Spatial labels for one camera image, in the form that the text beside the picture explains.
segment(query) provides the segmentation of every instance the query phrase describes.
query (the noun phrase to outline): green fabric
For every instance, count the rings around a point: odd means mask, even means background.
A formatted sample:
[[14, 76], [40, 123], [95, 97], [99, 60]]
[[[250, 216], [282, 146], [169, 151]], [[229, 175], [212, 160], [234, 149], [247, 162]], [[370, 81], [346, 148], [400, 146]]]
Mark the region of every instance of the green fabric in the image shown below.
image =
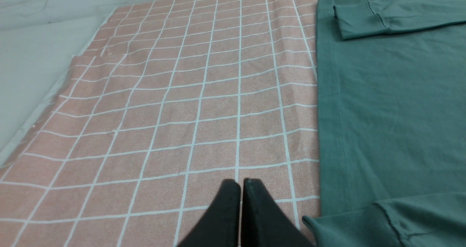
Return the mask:
[[304, 218], [318, 247], [466, 245], [466, 193], [439, 193], [377, 201], [368, 207]]
[[322, 217], [304, 218], [319, 246], [466, 243], [451, 230], [466, 219], [465, 21], [466, 0], [319, 0]]
[[466, 21], [465, 0], [363, 0], [333, 6], [343, 40], [423, 31]]

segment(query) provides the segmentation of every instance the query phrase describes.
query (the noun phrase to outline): fabric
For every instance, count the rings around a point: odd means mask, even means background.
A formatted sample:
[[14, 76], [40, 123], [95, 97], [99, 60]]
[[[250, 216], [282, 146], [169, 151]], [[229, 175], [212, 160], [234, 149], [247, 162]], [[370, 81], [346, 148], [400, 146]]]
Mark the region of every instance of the fabric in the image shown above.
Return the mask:
[[461, 0], [319, 1], [323, 217], [305, 218], [319, 246], [466, 242], [465, 10]]
[[309, 235], [316, 2], [118, 8], [0, 172], [0, 246], [173, 246], [246, 177]]

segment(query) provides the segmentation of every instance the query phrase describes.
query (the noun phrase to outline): ribbed cuff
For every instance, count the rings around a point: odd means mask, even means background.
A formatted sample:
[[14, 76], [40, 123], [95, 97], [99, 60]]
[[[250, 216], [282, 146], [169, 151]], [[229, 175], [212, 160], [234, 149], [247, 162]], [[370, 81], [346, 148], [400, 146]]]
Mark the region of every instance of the ribbed cuff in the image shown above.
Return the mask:
[[387, 34], [380, 16], [373, 13], [369, 1], [356, 5], [333, 6], [343, 40]]
[[318, 247], [402, 247], [384, 210], [376, 204], [366, 209], [319, 218], [303, 217]]

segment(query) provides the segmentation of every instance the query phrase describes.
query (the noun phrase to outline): pink fabric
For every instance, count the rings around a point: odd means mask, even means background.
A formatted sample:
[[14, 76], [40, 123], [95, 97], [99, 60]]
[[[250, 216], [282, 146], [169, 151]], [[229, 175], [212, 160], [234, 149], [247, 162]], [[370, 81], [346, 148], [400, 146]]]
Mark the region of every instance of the pink fabric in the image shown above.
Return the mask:
[[319, 215], [317, 0], [118, 8], [0, 169], [1, 246], [173, 246], [223, 179]]

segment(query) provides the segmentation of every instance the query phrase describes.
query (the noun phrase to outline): sleeve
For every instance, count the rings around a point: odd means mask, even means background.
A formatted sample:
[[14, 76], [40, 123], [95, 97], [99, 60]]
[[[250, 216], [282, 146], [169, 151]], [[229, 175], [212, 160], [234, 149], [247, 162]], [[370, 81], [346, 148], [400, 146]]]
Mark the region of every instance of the sleeve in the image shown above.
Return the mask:
[[466, 0], [366, 0], [333, 9], [343, 40], [466, 23]]
[[463, 246], [466, 193], [382, 200], [359, 211], [304, 216], [303, 222], [319, 247]]

